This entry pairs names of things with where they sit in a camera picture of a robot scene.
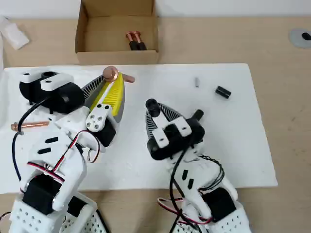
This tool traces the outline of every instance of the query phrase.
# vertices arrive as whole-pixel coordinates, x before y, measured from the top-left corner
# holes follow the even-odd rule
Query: wooden table
[[[16,20],[31,43],[7,67],[78,64],[76,20]],[[160,63],[248,63],[279,186],[239,189],[255,233],[309,233],[311,216],[311,50],[288,40],[292,28],[311,31],[311,17],[161,18]],[[87,193],[113,233],[167,233],[173,218],[156,203],[167,190]],[[14,195],[0,196],[0,212]]]

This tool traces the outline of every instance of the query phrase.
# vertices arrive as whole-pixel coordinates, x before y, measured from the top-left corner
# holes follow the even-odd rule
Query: cardboard box
[[[131,51],[125,37],[140,31],[146,51]],[[82,0],[75,39],[81,65],[156,64],[157,16],[153,0]]]

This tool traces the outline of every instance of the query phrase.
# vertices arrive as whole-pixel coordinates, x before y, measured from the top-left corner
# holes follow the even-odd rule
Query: white board
[[[117,66],[136,77],[126,84],[125,108],[120,130],[113,142],[96,163],[88,164],[82,190],[156,189],[168,188],[169,174],[163,161],[154,161],[146,148],[145,102],[154,98],[190,117],[197,109],[205,112],[201,124],[205,128],[206,155],[219,160],[235,187],[277,185],[270,150],[261,121],[256,94],[247,64],[196,64]],[[98,77],[104,66],[55,66],[56,72],[74,76],[83,87]],[[20,94],[18,77],[29,68],[7,68],[2,84],[7,85],[6,100],[1,111],[7,111],[0,128],[1,164],[3,179],[0,193],[17,192],[18,180],[11,159],[14,132],[10,124],[18,121],[27,102]],[[194,77],[200,80],[195,87]],[[230,99],[215,94],[217,86],[232,92]],[[39,120],[31,115],[29,121]],[[39,139],[37,128],[19,136],[16,157],[21,174],[27,162],[27,152]]]

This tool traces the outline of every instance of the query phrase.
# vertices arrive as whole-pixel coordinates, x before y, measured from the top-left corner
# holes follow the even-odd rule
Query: small gray part
[[[292,42],[292,44],[299,48],[311,48],[311,40],[306,40],[303,38],[302,34],[308,33],[311,35],[310,31],[304,30],[304,29],[293,29],[289,33],[289,39]]]
[[[200,80],[199,80],[198,77],[195,77],[195,78],[194,78],[194,84],[195,84],[195,87],[199,87]]]

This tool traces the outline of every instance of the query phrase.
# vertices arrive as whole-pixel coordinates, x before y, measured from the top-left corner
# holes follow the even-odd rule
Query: copper cylinder
[[[117,79],[118,75],[119,71],[114,66],[108,66],[103,71],[103,77],[109,83],[114,82]],[[122,74],[122,76],[125,82],[128,83],[135,82],[135,78],[130,75]]]
[[[125,37],[126,37],[130,42],[133,41],[132,34],[133,34],[133,32],[127,32],[127,33],[125,34]]]
[[[42,121],[42,122],[31,122],[31,123],[24,123],[21,125],[22,129],[27,128],[35,128],[35,127],[42,127],[49,125],[49,121]],[[11,130],[18,131],[18,123],[15,122],[14,124],[11,124]]]
[[[137,42],[140,43],[141,42],[140,32],[139,31],[134,31],[133,34],[136,37]]]

